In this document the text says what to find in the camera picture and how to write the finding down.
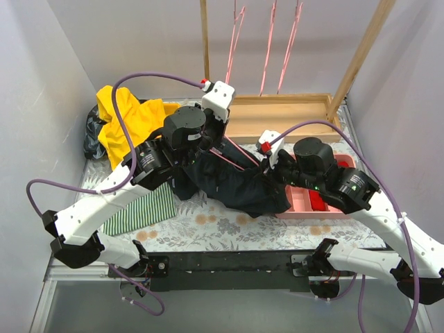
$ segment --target red connector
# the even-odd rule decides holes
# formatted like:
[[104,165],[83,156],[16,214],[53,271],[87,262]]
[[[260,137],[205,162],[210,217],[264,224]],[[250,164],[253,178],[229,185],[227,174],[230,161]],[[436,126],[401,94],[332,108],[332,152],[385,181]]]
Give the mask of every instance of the red connector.
[[271,150],[270,142],[264,142],[261,144],[261,150],[263,154],[267,154]]

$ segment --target green striped cloth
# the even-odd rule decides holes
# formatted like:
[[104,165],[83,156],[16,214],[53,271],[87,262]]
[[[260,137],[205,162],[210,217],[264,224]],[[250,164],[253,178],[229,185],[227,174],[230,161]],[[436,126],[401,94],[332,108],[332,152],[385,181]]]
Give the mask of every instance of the green striped cloth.
[[156,190],[131,202],[103,224],[102,232],[109,236],[123,234],[177,215],[173,191],[165,182]]

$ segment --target black cloth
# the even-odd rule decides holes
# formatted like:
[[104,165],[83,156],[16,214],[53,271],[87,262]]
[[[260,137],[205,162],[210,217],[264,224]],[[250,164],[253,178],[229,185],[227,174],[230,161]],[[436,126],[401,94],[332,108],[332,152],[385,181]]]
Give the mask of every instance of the black cloth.
[[[201,153],[194,164],[179,171],[170,180],[180,200],[190,199],[201,189],[209,198],[219,200],[226,207],[241,210],[251,217],[282,213],[291,207],[285,186],[271,182],[258,166],[228,140],[224,139],[217,150],[245,170],[239,170],[213,153]],[[259,163],[253,154],[245,152]]]

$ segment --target white wall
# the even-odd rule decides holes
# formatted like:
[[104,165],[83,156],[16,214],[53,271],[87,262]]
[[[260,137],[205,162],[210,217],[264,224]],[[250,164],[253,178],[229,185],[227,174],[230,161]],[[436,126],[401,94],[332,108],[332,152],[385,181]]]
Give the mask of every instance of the white wall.
[[[134,71],[164,71],[200,81],[199,0],[48,0],[95,89]],[[137,97],[200,97],[162,78],[125,84]]]
[[[25,186],[41,177],[77,185],[94,89],[45,0],[0,1],[0,332],[29,330],[51,237]],[[73,193],[35,186],[42,210]]]
[[[330,92],[342,75],[366,30],[378,0],[301,0],[298,33],[281,93]],[[238,0],[246,6],[244,25],[230,84],[240,94],[259,94],[274,0]],[[207,0],[210,65],[213,78],[225,80],[233,27],[234,1]],[[278,0],[265,94],[275,94],[294,21],[296,0]]]
[[[203,77],[199,0],[48,0],[94,88],[132,71]],[[239,94],[258,94],[273,0],[238,0],[246,16],[234,57]],[[378,0],[306,0],[281,93],[335,92]],[[234,1],[208,0],[210,74],[225,80]],[[294,19],[295,0],[279,0],[265,92],[276,93]],[[138,96],[199,97],[195,88],[162,79],[128,83]]]
[[[349,93],[364,154],[401,208],[441,243],[443,36],[443,1],[398,1]],[[442,332],[444,300],[428,312]]]

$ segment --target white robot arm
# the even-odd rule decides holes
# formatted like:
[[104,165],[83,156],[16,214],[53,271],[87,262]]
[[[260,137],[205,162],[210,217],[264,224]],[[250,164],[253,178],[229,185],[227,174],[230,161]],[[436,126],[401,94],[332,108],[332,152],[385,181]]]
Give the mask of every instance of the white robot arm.
[[[402,293],[413,298],[409,249],[395,210],[379,185],[363,171],[339,166],[331,146],[315,137],[294,145],[296,159],[283,149],[271,149],[267,144],[271,141],[270,133],[265,132],[259,148],[270,155],[268,172],[275,181],[318,191],[328,205],[366,225],[394,251],[362,250],[324,239],[312,255],[294,268],[308,275],[328,275],[334,271],[361,273],[397,284]],[[444,298],[444,246],[422,231],[407,214],[403,215],[418,267],[420,302],[432,304]]]
[[[176,168],[194,162],[200,151],[206,151],[222,140],[235,91],[221,81],[204,80],[203,85],[206,94],[201,106],[181,107],[167,117],[163,128],[135,148],[137,160],[132,161],[128,154],[94,189],[96,195],[84,197],[59,212],[43,213],[44,227],[55,237],[51,249],[56,259],[71,268],[84,267],[95,261],[114,264],[128,270],[131,276],[143,273],[147,265],[157,264],[159,258],[148,257],[138,241],[130,243],[109,237],[98,229],[129,203],[166,182]],[[137,166],[129,182],[112,193],[102,193],[104,189],[121,184],[134,162]]]
[[[112,193],[103,194],[125,180],[134,161],[128,155],[96,189],[98,195],[82,198],[65,210],[43,214],[44,227],[55,239],[51,249],[55,258],[72,268],[94,261],[120,266],[130,276],[153,267],[153,276],[166,273],[168,258],[147,255],[138,241],[132,243],[109,237],[98,231],[112,215],[167,181],[177,167],[198,157],[224,135],[229,106],[234,99],[232,87],[220,81],[204,82],[200,108],[183,107],[164,122],[143,144],[136,147],[136,172],[130,182]],[[299,269],[328,275],[332,271],[352,271],[397,284],[410,298],[413,279],[404,234],[393,207],[379,186],[364,172],[337,165],[330,146],[310,137],[295,144],[296,160],[283,149],[283,139],[270,145],[279,133],[266,131],[258,143],[268,155],[264,173],[277,182],[319,191],[329,205],[362,222],[380,236],[394,253],[379,253],[344,246],[324,239]],[[420,277],[420,302],[432,304],[444,298],[444,246],[415,225],[407,216],[405,224],[411,235]]]

